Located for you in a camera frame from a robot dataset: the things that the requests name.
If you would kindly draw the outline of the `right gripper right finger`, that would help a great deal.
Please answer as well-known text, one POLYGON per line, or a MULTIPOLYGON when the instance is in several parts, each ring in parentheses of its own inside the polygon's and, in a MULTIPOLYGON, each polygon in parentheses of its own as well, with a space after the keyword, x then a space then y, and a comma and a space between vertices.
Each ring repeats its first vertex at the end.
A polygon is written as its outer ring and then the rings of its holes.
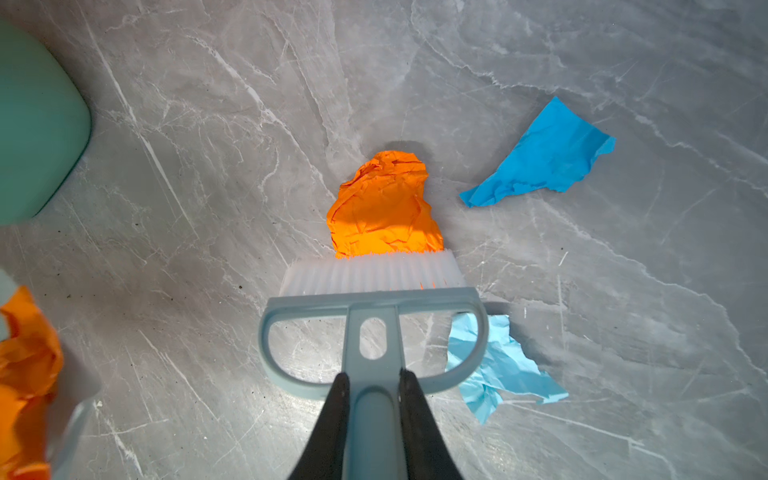
POLYGON ((408 479, 462 480, 415 374, 400 370, 400 418, 408 479))

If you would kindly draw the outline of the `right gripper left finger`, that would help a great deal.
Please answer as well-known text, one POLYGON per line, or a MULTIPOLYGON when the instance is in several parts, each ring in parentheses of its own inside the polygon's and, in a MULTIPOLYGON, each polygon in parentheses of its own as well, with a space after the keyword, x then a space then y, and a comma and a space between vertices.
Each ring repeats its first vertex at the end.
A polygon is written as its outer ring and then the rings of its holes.
POLYGON ((339 373, 290 480, 342 478, 349 415, 350 381, 339 373))

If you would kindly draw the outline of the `teal dustpan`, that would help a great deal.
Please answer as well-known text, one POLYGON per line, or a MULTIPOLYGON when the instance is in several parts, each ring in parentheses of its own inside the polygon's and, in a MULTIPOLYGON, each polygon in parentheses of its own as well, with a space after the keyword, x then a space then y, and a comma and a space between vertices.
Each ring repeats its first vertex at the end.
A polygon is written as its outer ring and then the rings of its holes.
MULTIPOLYGON (((1 273, 1 306, 19 287, 6 272, 1 273)), ((9 329, 1 315, 1 342, 8 337, 9 329)), ((64 364, 58 376, 56 396, 47 409, 46 460, 52 470, 50 479, 68 479, 100 383, 92 369, 64 340, 59 336, 58 339, 64 364)))

